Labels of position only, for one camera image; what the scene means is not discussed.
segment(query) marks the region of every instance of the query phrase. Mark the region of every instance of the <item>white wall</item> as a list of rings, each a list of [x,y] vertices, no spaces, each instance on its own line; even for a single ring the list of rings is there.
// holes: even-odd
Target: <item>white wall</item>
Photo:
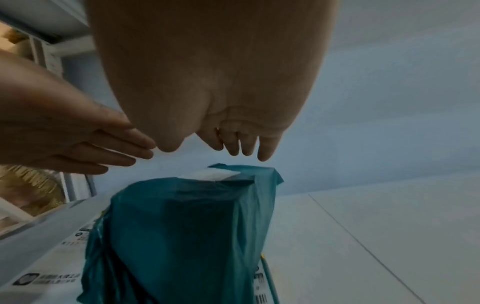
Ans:
[[[218,162],[277,168],[280,194],[480,169],[478,12],[473,0],[345,1],[321,76],[269,162],[191,137],[176,153],[95,177],[96,188]],[[96,54],[64,65],[72,83],[118,107]]]

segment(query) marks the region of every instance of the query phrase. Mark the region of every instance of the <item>hand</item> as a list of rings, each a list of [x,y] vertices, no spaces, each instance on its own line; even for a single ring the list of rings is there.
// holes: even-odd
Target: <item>hand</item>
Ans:
[[[158,147],[268,160],[317,77],[336,0],[87,1],[115,95]]]
[[[123,113],[33,62],[0,51],[0,71],[0,164],[103,174],[153,157],[155,142]]]

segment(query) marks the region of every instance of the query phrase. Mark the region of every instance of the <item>plastic wrapping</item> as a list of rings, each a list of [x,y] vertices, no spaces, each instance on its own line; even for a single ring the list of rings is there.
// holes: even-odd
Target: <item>plastic wrapping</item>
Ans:
[[[254,303],[253,278],[275,206],[275,169],[221,181],[163,178],[115,195],[90,234],[78,301]]]

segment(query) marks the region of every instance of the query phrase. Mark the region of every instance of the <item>light blue wall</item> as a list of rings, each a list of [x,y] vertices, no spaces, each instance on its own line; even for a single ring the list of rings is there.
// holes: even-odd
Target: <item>light blue wall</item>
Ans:
[[[480,169],[479,37],[480,25],[469,24],[334,47],[269,162],[213,151],[194,136],[176,153],[95,177],[96,188],[102,193],[218,162],[277,168],[286,181],[280,194]],[[67,79],[118,107],[96,54],[64,66]]]

